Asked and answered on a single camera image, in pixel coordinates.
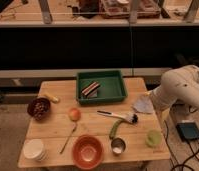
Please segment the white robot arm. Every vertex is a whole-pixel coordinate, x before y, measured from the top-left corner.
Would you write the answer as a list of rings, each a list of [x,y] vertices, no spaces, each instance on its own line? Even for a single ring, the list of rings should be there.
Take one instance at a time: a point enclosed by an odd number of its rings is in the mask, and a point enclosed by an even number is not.
[[[199,110],[199,67],[186,65],[162,74],[160,85],[150,93],[156,110],[164,111],[177,100]]]

